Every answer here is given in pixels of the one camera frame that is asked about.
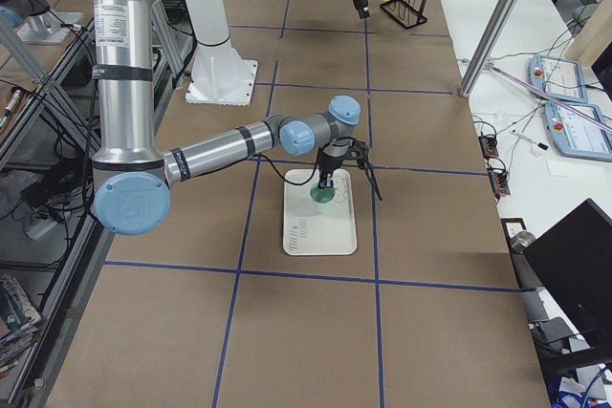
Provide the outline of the pale green cup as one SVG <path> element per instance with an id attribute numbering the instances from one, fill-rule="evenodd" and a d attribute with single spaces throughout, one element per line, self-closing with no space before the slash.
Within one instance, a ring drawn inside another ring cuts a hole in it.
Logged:
<path id="1" fill-rule="evenodd" d="M 316 183 L 310 188 L 309 196 L 316 212 L 327 212 L 334 202 L 336 189 L 333 186 L 320 187 Z"/>

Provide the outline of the white bear tray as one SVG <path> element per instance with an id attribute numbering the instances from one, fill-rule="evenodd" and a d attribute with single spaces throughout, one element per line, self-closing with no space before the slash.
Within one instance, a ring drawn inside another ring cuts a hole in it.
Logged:
<path id="1" fill-rule="evenodd" d="M 309 196 L 318 176 L 311 173 L 310 169 L 285 173 L 283 249 L 292 256 L 350 255 L 358 245 L 350 174 L 335 171 L 334 202 L 327 212 L 318 213 Z"/>

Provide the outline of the upper orange power strip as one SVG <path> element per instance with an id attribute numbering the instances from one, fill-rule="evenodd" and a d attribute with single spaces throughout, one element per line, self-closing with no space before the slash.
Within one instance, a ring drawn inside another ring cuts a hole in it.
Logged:
<path id="1" fill-rule="evenodd" d="M 498 157 L 497 138 L 495 135 L 481 135 L 478 137 L 478 140 L 484 159 Z"/>

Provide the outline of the orange power strip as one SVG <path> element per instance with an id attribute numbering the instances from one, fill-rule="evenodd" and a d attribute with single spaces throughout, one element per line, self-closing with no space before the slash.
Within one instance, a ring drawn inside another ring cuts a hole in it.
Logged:
<path id="1" fill-rule="evenodd" d="M 495 135 L 481 135 L 478 137 L 478 140 L 484 159 L 498 157 L 497 138 Z"/>
<path id="2" fill-rule="evenodd" d="M 508 185 L 508 172 L 505 169 L 489 169 L 488 176 L 492 187 L 492 193 L 496 198 L 511 195 Z"/>

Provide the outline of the lower orange power strip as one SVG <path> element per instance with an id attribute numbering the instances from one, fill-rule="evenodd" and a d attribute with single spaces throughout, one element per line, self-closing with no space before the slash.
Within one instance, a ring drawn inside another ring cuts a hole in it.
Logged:
<path id="1" fill-rule="evenodd" d="M 496 198 L 511 195 L 508 185 L 508 172 L 505 169 L 489 169 L 488 176 L 492 187 L 492 193 Z"/>

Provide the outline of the silver metal cylinder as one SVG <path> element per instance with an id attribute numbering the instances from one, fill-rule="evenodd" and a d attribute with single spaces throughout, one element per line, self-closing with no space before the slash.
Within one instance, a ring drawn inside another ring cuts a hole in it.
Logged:
<path id="1" fill-rule="evenodd" d="M 521 230 L 510 238 L 510 251 L 511 253 L 523 254 L 525 249 L 535 240 L 536 237 L 533 233 Z"/>

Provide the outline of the upper teach pendant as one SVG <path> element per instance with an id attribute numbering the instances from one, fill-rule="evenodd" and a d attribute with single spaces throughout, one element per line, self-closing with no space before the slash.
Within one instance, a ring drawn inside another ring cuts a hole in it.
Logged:
<path id="1" fill-rule="evenodd" d="M 530 83 L 558 99 L 588 103 L 586 82 L 577 61 L 536 54 L 529 62 Z"/>

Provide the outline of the teach pendant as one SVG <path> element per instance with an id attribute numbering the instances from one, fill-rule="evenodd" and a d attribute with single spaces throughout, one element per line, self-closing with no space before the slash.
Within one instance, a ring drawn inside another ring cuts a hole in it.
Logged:
<path id="1" fill-rule="evenodd" d="M 588 103 L 586 82 L 577 61 L 536 54 L 529 62 L 530 83 L 558 99 Z"/>
<path id="2" fill-rule="evenodd" d="M 544 105 L 544 115 L 550 139 L 561 156 L 611 162 L 611 134 L 586 119 L 603 124 L 598 106 L 567 103 L 561 107 L 549 101 Z"/>

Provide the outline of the black marker pen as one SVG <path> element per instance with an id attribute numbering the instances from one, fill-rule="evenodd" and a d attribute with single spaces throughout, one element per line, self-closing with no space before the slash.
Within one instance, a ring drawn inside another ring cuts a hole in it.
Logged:
<path id="1" fill-rule="evenodd" d="M 549 145 L 543 143 L 543 142 L 539 142 L 536 140 L 533 140 L 531 138 L 529 138 L 528 136 L 524 135 L 523 133 L 520 133 L 516 130 L 512 130 L 511 134 L 515 135 L 518 139 L 520 140 L 524 140 L 526 142 L 528 142 L 531 145 L 535 145 L 537 148 L 546 151 L 549 149 Z"/>

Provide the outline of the lower teach pendant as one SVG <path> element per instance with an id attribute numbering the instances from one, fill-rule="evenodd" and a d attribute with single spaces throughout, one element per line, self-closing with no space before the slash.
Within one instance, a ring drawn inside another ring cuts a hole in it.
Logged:
<path id="1" fill-rule="evenodd" d="M 561 156 L 611 162 L 611 134 L 586 119 L 603 124 L 598 106 L 567 103 L 561 107 L 549 101 L 544 105 L 544 115 L 550 139 Z"/>

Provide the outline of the pink rod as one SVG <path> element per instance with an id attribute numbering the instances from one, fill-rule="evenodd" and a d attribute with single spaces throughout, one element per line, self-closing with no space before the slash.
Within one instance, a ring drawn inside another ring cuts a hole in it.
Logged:
<path id="1" fill-rule="evenodd" d="M 553 96 L 545 93 L 543 90 L 538 89 L 536 86 L 534 86 L 534 85 L 532 85 L 530 83 L 524 82 L 520 78 L 518 78 L 518 77 L 516 77 L 514 75 L 511 75 L 511 74 L 505 72 L 504 70 L 502 70 L 502 69 L 500 69 L 500 68 L 498 68 L 496 66 L 488 65 L 487 69 L 489 69 L 489 70 L 491 70 L 491 71 L 493 71 L 493 72 L 495 72 L 495 73 L 497 73 L 499 75 L 502 75 L 502 76 L 506 77 L 511 82 L 513 82 L 513 83 L 515 83 L 515 84 L 517 84 L 517 85 L 527 89 L 528 91 L 530 91 L 531 93 L 535 94 L 536 96 L 541 97 L 541 98 L 543 98 L 545 100 L 548 100 L 548 101 L 554 103 L 555 105 L 557 105 L 558 107 L 561 107 L 564 110 L 575 114 L 576 116 L 578 116 L 578 117 L 584 119 L 585 121 L 593 124 L 599 130 L 601 130 L 601 131 L 603 131 L 603 132 L 605 132 L 607 134 L 611 134 L 612 133 L 612 130 L 611 130 L 610 126 L 608 126 L 608 125 L 598 121 L 597 119 L 595 119 L 593 117 L 590 117 L 590 116 L 584 114 L 583 112 L 581 112 L 578 109 L 574 108 L 573 106 L 569 105 L 567 102 L 565 102 L 563 100 L 560 100 L 560 99 L 558 99 L 556 97 L 553 97 Z"/>

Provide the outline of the stack of magazines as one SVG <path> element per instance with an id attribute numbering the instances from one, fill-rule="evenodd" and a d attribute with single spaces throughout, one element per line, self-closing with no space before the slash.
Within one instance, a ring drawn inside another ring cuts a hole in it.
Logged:
<path id="1" fill-rule="evenodd" d="M 42 316 L 18 280 L 1 274 L 1 377 L 37 339 Z"/>

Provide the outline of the aluminium frame post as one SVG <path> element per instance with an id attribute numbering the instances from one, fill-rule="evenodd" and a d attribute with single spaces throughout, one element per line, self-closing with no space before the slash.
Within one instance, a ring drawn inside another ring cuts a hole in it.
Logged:
<path id="1" fill-rule="evenodd" d="M 517 0 L 498 0 L 490 20 L 470 60 L 470 64 L 459 87 L 459 96 L 468 98 L 478 77 L 490 58 L 492 49 L 496 44 L 503 28 L 514 9 Z"/>

